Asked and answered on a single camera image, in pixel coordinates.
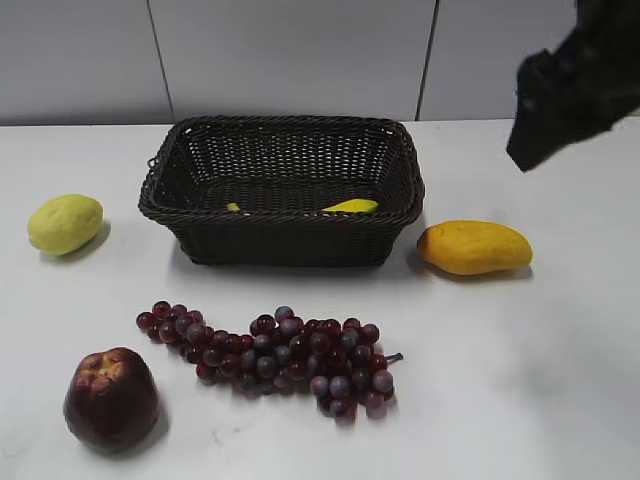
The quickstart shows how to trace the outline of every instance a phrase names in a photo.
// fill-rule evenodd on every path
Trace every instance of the red apple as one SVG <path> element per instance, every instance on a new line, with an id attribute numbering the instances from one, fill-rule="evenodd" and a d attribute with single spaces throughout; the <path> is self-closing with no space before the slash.
<path id="1" fill-rule="evenodd" d="M 149 367 L 128 348 L 86 356 L 64 401 L 69 430 L 105 453 L 142 440 L 158 419 L 158 392 Z"/>

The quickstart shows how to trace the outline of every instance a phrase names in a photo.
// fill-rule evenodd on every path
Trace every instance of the wicker basket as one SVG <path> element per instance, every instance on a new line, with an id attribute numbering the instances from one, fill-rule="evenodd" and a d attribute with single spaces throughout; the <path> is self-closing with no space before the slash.
<path id="1" fill-rule="evenodd" d="M 413 142 L 391 120 L 193 118 L 149 164 L 140 211 L 198 264 L 379 265 L 422 212 Z M 351 198 L 379 208 L 322 211 Z"/>

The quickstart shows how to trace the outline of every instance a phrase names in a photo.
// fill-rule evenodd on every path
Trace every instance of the grape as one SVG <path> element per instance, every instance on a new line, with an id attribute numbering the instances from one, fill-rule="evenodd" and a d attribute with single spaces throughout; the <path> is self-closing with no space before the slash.
<path id="1" fill-rule="evenodd" d="M 347 361 L 347 354 L 338 348 L 332 348 L 327 357 L 327 363 L 331 367 L 339 367 Z"/>
<path id="2" fill-rule="evenodd" d="M 325 320 L 322 332 L 330 337 L 339 337 L 340 333 L 342 333 L 342 327 L 340 327 L 340 322 L 330 318 L 329 320 Z"/>
<path id="3" fill-rule="evenodd" d="M 316 355 L 324 355 L 331 348 L 331 340 L 324 333 L 315 332 L 309 339 L 309 347 Z"/>
<path id="4" fill-rule="evenodd" d="M 297 335 L 299 330 L 298 324 L 293 318 L 285 318 L 280 322 L 280 333 L 287 340 Z"/>
<path id="5" fill-rule="evenodd" d="M 158 317 L 164 318 L 164 316 L 169 313 L 169 310 L 171 310 L 171 305 L 169 305 L 168 302 L 161 300 L 153 306 L 153 308 L 151 309 L 151 313 Z"/>
<path id="6" fill-rule="evenodd" d="M 331 397 L 318 397 L 318 409 L 326 414 L 331 414 Z"/>
<path id="7" fill-rule="evenodd" d="M 256 368 L 257 361 L 258 355 L 253 349 L 245 350 L 240 354 L 240 366 L 245 370 L 253 370 Z"/>
<path id="8" fill-rule="evenodd" d="M 136 325 L 138 325 L 138 328 L 143 332 L 149 330 L 149 327 L 151 325 L 155 325 L 156 323 L 158 323 L 158 320 L 156 319 L 156 316 L 151 312 L 143 312 L 136 318 Z"/>
<path id="9" fill-rule="evenodd" d="M 238 386 L 245 392 L 253 390 L 258 385 L 257 377 L 251 372 L 242 372 L 238 377 Z"/>
<path id="10" fill-rule="evenodd" d="M 351 382 L 347 377 L 333 377 L 329 384 L 329 391 L 336 398 L 348 397 L 351 393 Z"/>
<path id="11" fill-rule="evenodd" d="M 253 348 L 253 337 L 251 335 L 241 335 L 240 340 L 242 340 L 242 349 L 249 350 Z"/>
<path id="12" fill-rule="evenodd" d="M 351 363 L 354 368 L 369 368 L 371 349 L 366 345 L 358 345 L 351 352 Z"/>
<path id="13" fill-rule="evenodd" d="M 304 327 L 304 320 L 300 317 L 293 317 L 293 320 L 296 322 L 296 325 L 298 325 L 298 330 Z"/>
<path id="14" fill-rule="evenodd" d="M 222 357 L 222 362 L 218 367 L 220 373 L 227 378 L 233 377 L 240 370 L 240 357 L 233 353 L 228 353 Z"/>
<path id="15" fill-rule="evenodd" d="M 276 369 L 276 360 L 273 357 L 260 357 L 256 363 L 256 372 L 260 378 L 273 377 Z"/>
<path id="16" fill-rule="evenodd" d="M 187 340 L 194 345 L 207 343 L 207 328 L 204 324 L 194 323 L 190 325 L 189 328 L 187 328 Z"/>
<path id="17" fill-rule="evenodd" d="M 386 393 L 393 388 L 393 375 L 387 370 L 378 370 L 371 378 L 373 388 L 379 392 Z"/>
<path id="18" fill-rule="evenodd" d="M 280 370 L 273 379 L 273 384 L 280 389 L 291 388 L 293 382 L 284 370 Z"/>
<path id="19" fill-rule="evenodd" d="M 269 335 L 258 335 L 253 339 L 253 348 L 259 353 L 269 353 L 271 350 L 271 338 Z"/>
<path id="20" fill-rule="evenodd" d="M 291 351 L 291 358 L 306 358 L 309 353 L 307 342 L 300 335 L 296 335 L 291 339 L 289 350 Z"/>
<path id="21" fill-rule="evenodd" d="M 204 363 L 199 363 L 196 367 L 196 375 L 198 375 L 198 378 L 201 380 L 213 380 L 216 377 L 217 371 L 218 369 L 216 367 L 211 367 Z"/>
<path id="22" fill-rule="evenodd" d="M 329 407 L 331 413 L 338 418 L 346 417 L 351 413 L 353 402 L 348 398 L 334 398 Z"/>
<path id="23" fill-rule="evenodd" d="M 373 323 L 368 323 L 360 329 L 360 341 L 365 345 L 373 345 L 380 338 L 380 330 Z"/>
<path id="24" fill-rule="evenodd" d="M 222 348 L 224 347 L 224 341 L 228 336 L 229 332 L 227 332 L 226 330 L 216 330 L 216 333 L 213 334 L 213 340 L 211 341 L 211 343 L 213 343 L 215 347 Z"/>
<path id="25" fill-rule="evenodd" d="M 291 310 L 291 307 L 278 307 L 276 309 L 276 322 L 278 323 L 282 323 L 282 320 L 284 320 L 285 318 L 291 318 L 293 317 L 293 310 Z"/>
<path id="26" fill-rule="evenodd" d="M 307 360 L 307 370 L 309 375 L 324 375 L 327 372 L 327 365 L 319 355 L 310 355 Z"/>
<path id="27" fill-rule="evenodd" d="M 342 328 L 346 330 L 347 328 L 353 328 L 354 330 L 358 330 L 360 328 L 360 320 L 357 318 L 347 318 L 342 325 Z"/>
<path id="28" fill-rule="evenodd" d="M 160 326 L 158 324 L 156 325 L 151 325 L 149 327 L 149 330 L 147 330 L 147 336 L 157 342 L 160 340 Z"/>
<path id="29" fill-rule="evenodd" d="M 276 329 L 276 321 L 271 315 L 260 315 L 256 320 L 258 335 L 271 335 Z"/>
<path id="30" fill-rule="evenodd" d="M 286 345 L 278 345 L 275 348 L 275 353 L 278 363 L 282 366 L 285 366 L 291 360 L 291 349 Z"/>
<path id="31" fill-rule="evenodd" d="M 391 388 L 388 392 L 384 392 L 382 395 L 384 396 L 384 401 L 391 400 L 393 394 L 395 393 L 395 388 Z"/>
<path id="32" fill-rule="evenodd" d="M 191 310 L 190 312 L 187 312 L 187 315 L 193 318 L 193 321 L 196 323 L 204 322 L 204 317 L 202 316 L 202 313 L 200 312 L 200 310 Z"/>
<path id="33" fill-rule="evenodd" d="M 210 367 L 219 367 L 222 363 L 224 353 L 216 348 L 208 348 L 202 354 L 202 361 Z"/>
<path id="34" fill-rule="evenodd" d="M 299 360 L 294 360 L 289 363 L 289 366 L 285 370 L 285 373 L 289 376 L 289 378 L 296 382 L 304 379 L 305 368 L 303 363 Z"/>
<path id="35" fill-rule="evenodd" d="M 176 330 L 183 337 L 187 334 L 187 329 L 195 323 L 193 317 L 189 314 L 182 315 L 176 320 Z"/>
<path id="36" fill-rule="evenodd" d="M 251 322 L 251 325 L 249 325 L 249 331 L 251 332 L 251 335 L 253 335 L 254 337 L 258 336 L 258 319 L 257 318 L 253 322 Z"/>
<path id="37" fill-rule="evenodd" d="M 184 351 L 184 358 L 187 362 L 194 365 L 202 362 L 202 348 L 197 345 L 191 345 Z"/>
<path id="38" fill-rule="evenodd" d="M 369 370 L 357 368 L 351 374 L 351 383 L 353 383 L 356 390 L 360 390 L 362 392 L 368 389 L 369 385 L 371 385 L 370 378 Z"/>
<path id="39" fill-rule="evenodd" d="M 178 335 L 178 332 L 176 332 L 176 326 L 169 321 L 165 321 L 160 326 L 158 336 L 160 337 L 162 343 L 173 343 L 176 340 L 180 339 L 180 335 Z"/>
<path id="40" fill-rule="evenodd" d="M 239 335 L 232 333 L 224 341 L 223 347 L 224 347 L 224 351 L 227 353 L 240 354 L 242 353 L 242 350 L 243 350 L 242 339 L 240 338 Z"/>
<path id="41" fill-rule="evenodd" d="M 364 394 L 364 404 L 371 410 L 377 410 L 384 405 L 384 396 L 370 390 Z"/>
<path id="42" fill-rule="evenodd" d="M 348 353 L 356 348 L 359 338 L 360 336 L 358 335 L 358 332 L 356 332 L 352 328 L 348 328 L 347 330 L 342 332 L 342 335 L 340 336 L 340 346 L 345 352 Z"/>
<path id="43" fill-rule="evenodd" d="M 321 376 L 313 377 L 309 388 L 316 397 L 325 397 L 329 394 L 329 379 Z"/>
<path id="44" fill-rule="evenodd" d="M 386 370 L 387 359 L 384 357 L 384 355 L 374 355 L 373 357 L 371 357 L 371 364 L 369 366 L 369 369 L 372 372 L 377 372 L 378 370 Z"/>

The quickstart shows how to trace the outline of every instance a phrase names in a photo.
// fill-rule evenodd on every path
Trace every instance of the mango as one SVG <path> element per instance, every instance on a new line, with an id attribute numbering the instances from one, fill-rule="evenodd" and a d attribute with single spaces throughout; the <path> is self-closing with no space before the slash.
<path id="1" fill-rule="evenodd" d="M 452 220 L 427 228 L 418 251 L 429 263 L 455 275 L 526 267 L 533 250 L 512 228 L 478 220 Z"/>

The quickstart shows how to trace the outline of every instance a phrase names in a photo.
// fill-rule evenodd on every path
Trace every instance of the yellow lemon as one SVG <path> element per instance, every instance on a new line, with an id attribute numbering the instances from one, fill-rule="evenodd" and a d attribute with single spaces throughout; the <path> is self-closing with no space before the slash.
<path id="1" fill-rule="evenodd" d="M 423 258 L 456 275 L 526 267 L 533 251 L 515 230 L 492 222 L 453 220 L 429 227 L 418 240 Z"/>
<path id="2" fill-rule="evenodd" d="M 323 212 L 373 213 L 378 209 L 378 202 L 365 198 L 352 198 L 332 207 L 323 208 Z"/>
<path id="3" fill-rule="evenodd" d="M 49 255 L 65 255 L 96 236 L 102 225 L 102 205 L 84 195 L 49 200 L 29 219 L 29 242 Z"/>

